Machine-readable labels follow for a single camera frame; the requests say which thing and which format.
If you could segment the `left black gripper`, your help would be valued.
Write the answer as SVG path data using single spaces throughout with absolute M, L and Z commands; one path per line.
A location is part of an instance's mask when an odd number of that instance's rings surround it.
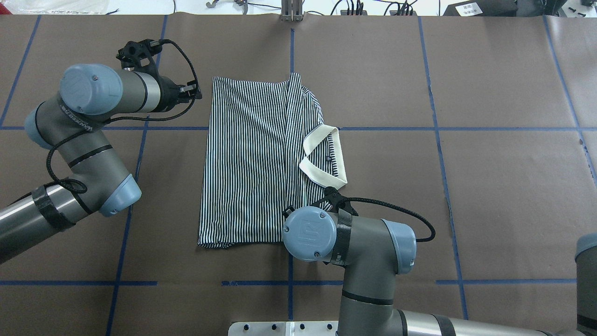
M 168 112 L 182 101 L 191 101 L 202 98 L 202 91 L 197 80 L 187 82 L 185 85 L 177 84 L 168 77 L 159 77 L 160 101 L 158 112 Z

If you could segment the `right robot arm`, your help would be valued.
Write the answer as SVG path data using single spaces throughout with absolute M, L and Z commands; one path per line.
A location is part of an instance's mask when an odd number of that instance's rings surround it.
M 410 226 L 356 217 L 342 209 L 286 208 L 283 243 L 293 257 L 328 262 L 345 273 L 338 336 L 548 336 L 546 330 L 506 327 L 394 308 L 396 277 L 410 272 L 417 243 Z

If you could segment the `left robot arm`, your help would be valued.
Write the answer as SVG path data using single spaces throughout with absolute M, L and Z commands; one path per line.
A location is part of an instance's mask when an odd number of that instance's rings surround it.
M 154 64 L 148 70 L 114 70 L 104 64 L 75 64 L 66 69 L 58 93 L 26 118 L 24 130 L 47 149 L 52 181 L 37 187 L 1 211 L 1 262 L 6 262 L 66 231 L 93 213 L 111 217 L 142 195 L 102 129 L 130 119 L 132 113 L 170 111 L 201 98 L 198 81 L 175 84 Z M 51 171 L 59 153 L 72 174 Z

